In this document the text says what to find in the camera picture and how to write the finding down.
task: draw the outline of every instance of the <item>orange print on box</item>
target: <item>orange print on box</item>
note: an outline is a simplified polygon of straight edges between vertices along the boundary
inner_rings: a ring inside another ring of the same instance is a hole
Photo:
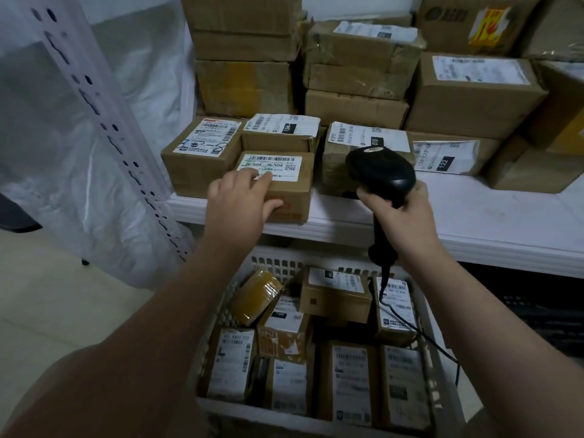
[[[510,7],[507,9],[486,7],[479,11],[468,36],[468,43],[471,46],[496,46],[501,39],[503,31],[509,25],[507,16],[510,10]]]

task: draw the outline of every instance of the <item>perforated metal upright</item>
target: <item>perforated metal upright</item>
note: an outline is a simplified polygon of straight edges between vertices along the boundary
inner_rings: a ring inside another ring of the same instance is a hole
[[[121,93],[78,0],[19,0],[103,143],[147,213],[181,260],[192,250],[190,231],[168,211],[172,190]]]

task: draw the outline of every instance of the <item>person's right arm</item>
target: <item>person's right arm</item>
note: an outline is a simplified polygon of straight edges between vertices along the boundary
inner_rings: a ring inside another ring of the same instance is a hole
[[[405,206],[360,189],[405,270],[420,285],[500,432],[526,438],[584,436],[584,370],[531,330],[442,247],[426,184]]]

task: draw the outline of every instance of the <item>hand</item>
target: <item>hand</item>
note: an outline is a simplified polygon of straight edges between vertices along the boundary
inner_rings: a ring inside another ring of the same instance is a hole
[[[426,183],[416,182],[399,209],[394,209],[390,201],[362,187],[357,189],[357,196],[373,211],[400,260],[412,262],[442,249]]]
[[[256,169],[234,170],[209,185],[201,244],[210,253],[243,261],[258,243],[267,217],[284,204],[264,203],[272,173],[252,181],[257,175]]]

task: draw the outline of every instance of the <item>person's left hand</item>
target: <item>person's left hand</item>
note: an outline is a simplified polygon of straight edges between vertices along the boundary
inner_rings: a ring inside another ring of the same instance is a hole
[[[256,169],[244,168],[227,172],[213,181],[207,192],[207,215],[201,243],[218,255],[245,258],[258,243],[263,225],[282,200],[264,203],[272,173],[257,181]]]

